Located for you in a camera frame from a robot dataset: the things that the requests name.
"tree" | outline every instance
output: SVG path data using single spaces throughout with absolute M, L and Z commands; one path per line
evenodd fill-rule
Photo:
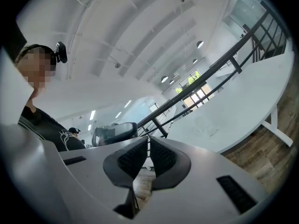
M 189 77 L 189 78 L 188 78 L 188 83 L 189 83 L 189 85 L 192 84 L 194 81 L 195 81 L 195 80 L 193 79 L 193 77 Z
M 182 92 L 183 89 L 182 88 L 176 88 L 176 92 L 179 94 L 180 92 Z
M 197 80 L 200 77 L 200 73 L 196 70 L 195 71 L 195 80 Z

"black t-shirt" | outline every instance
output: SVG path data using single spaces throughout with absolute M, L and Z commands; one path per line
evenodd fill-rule
M 19 125 L 33 131 L 40 139 L 53 142 L 59 152 L 85 148 L 80 140 L 40 109 L 32 113 L 26 106 Z

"black vent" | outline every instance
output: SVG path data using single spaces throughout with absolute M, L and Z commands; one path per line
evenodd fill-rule
M 159 177 L 173 167 L 177 161 L 177 154 L 155 139 L 150 139 L 150 158 L 154 163 L 156 177 Z
M 217 181 L 240 213 L 244 213 L 256 205 L 256 202 L 231 176 L 219 177 Z
M 148 147 L 144 143 L 135 146 L 118 158 L 118 166 L 135 179 L 147 158 L 147 150 Z
M 79 156 L 79 157 L 75 157 L 75 158 L 65 159 L 64 164 L 66 166 L 68 166 L 68 165 L 71 165 L 71 164 L 74 164 L 74 163 L 77 163 L 77 162 L 81 162 L 81 161 L 84 161 L 84 160 L 86 160 L 85 157 Z

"metal railing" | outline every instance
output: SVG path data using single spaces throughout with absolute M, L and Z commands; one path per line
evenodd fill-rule
M 165 112 L 163 112 L 162 114 L 160 114 L 157 117 L 157 120 L 159 121 L 159 123 L 161 123 L 163 121 L 164 118 L 166 118 L 167 114 L 170 112 L 170 109 L 167 109 Z M 143 136 L 144 133 L 149 132 L 149 136 L 152 135 L 153 132 L 156 131 L 156 125 L 154 124 L 154 122 L 150 122 L 148 123 L 148 125 L 146 126 L 141 126 L 138 128 L 138 136 Z
M 232 62 L 229 60 L 229 61 L 227 61 L 223 66 L 221 66 L 221 67 L 219 68 L 219 70 L 223 70 L 224 68 L 226 68 L 226 67 L 228 67 L 228 66 L 231 66 L 231 65 L 233 65 L 233 64 L 232 64 Z
M 247 34 L 245 34 L 245 36 L 238 43 L 236 43 L 228 52 L 226 52 L 220 59 L 218 59 L 218 61 L 216 61 L 210 67 L 210 69 L 208 69 L 204 74 L 202 74 L 191 85 L 189 85 L 188 87 L 186 87 L 177 96 L 175 96 L 174 98 L 172 98 L 171 100 L 169 100 L 168 102 L 166 102 L 165 104 L 163 104 L 161 107 L 159 107 L 157 110 L 155 110 L 152 114 L 150 114 L 149 116 L 147 116 L 146 118 L 144 118 L 142 121 L 140 121 L 138 123 L 138 127 L 142 127 L 142 126 L 146 125 L 149 122 L 153 123 L 156 126 L 155 128 L 151 129 L 148 132 L 143 132 L 141 136 L 145 136 L 145 135 L 150 136 L 151 134 L 153 134 L 153 132 L 155 130 L 159 129 L 160 132 L 162 133 L 162 137 L 167 137 L 168 133 L 165 131 L 165 129 L 163 128 L 163 126 L 167 125 L 168 123 L 170 123 L 173 120 L 177 119 L 181 115 L 185 114 L 186 112 L 188 112 L 189 110 L 191 110 L 193 107 L 195 107 L 197 104 L 199 104 L 200 102 L 202 102 L 203 100 L 205 100 L 207 97 L 209 97 L 210 95 L 212 95 L 213 93 L 215 93 L 228 80 L 230 80 L 236 73 L 240 74 L 242 72 L 243 65 L 249 60 L 249 58 L 251 56 L 254 57 L 254 61 L 261 61 L 261 60 L 265 59 L 266 55 L 267 55 L 267 52 L 269 51 L 270 46 L 272 44 L 274 44 L 274 52 L 272 53 L 271 57 L 275 56 L 275 55 L 280 55 L 280 54 L 284 53 L 286 42 L 287 42 L 287 38 L 289 37 L 289 33 L 288 33 L 287 29 L 285 28 L 285 26 L 283 25 L 283 23 L 281 22 L 281 20 L 277 17 L 277 15 L 264 2 L 261 2 L 261 5 L 264 6 L 264 8 L 266 9 L 266 12 L 260 18 L 260 20 L 258 20 L 257 23 L 250 30 L 247 31 Z M 271 22 L 270 22 L 270 25 L 268 26 L 268 28 L 265 28 L 265 26 L 263 25 L 263 22 L 265 21 L 265 19 L 268 16 L 270 16 L 272 19 L 271 19 Z M 275 29 L 274 35 L 271 36 L 270 33 L 269 33 L 269 30 L 270 30 L 271 25 L 273 24 L 273 21 L 276 22 L 277 27 Z M 274 42 L 274 38 L 275 38 L 276 32 L 278 30 L 278 27 L 280 27 L 280 29 L 281 29 L 281 34 L 280 34 L 279 42 L 278 42 L 278 44 L 276 44 Z M 255 32 L 259 28 L 262 28 L 265 31 L 265 33 L 261 37 L 261 39 L 258 40 L 258 38 L 255 35 Z M 279 49 L 280 43 L 281 43 L 282 34 L 284 34 L 285 39 L 284 39 L 284 43 L 282 43 L 283 44 L 282 45 L 283 46 L 282 49 Z M 263 47 L 262 46 L 262 41 L 266 37 L 266 35 L 270 39 L 270 44 L 267 46 L 266 49 L 263 48 L 264 49 L 264 53 L 263 53 L 262 56 L 259 56 L 258 53 L 260 54 L 260 49 L 261 49 L 261 47 Z M 241 64 L 239 64 L 235 60 L 234 55 L 245 45 L 245 43 L 249 39 L 252 39 L 254 41 L 253 42 L 252 51 L 241 62 Z M 159 123 L 159 121 L 157 120 L 157 117 L 160 114 L 162 114 L 163 112 L 165 112 L 170 107 L 174 106 L 177 102 L 179 102 L 180 100 L 182 100 L 184 97 L 188 96 L 193 90 L 195 90 L 198 87 L 200 87 L 204 82 L 206 82 L 206 80 L 208 80 L 213 74 L 215 74 L 228 61 L 230 61 L 232 63 L 232 65 L 235 67 L 235 70 L 225 80 L 223 80 L 220 84 L 218 84 L 214 89 L 212 89 L 208 94 L 206 94 L 204 97 L 202 97 L 201 99 L 199 99 L 193 105 L 189 106 L 186 110 L 180 112 L 179 114 L 175 115 L 173 118 L 169 119 L 168 121 L 166 121 L 166 122 L 164 122 L 162 124 Z

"black cap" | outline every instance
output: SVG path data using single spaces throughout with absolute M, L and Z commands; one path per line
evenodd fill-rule
M 79 133 L 80 131 L 81 130 L 73 128 L 73 127 L 69 129 L 69 132 L 71 132 L 71 133 Z

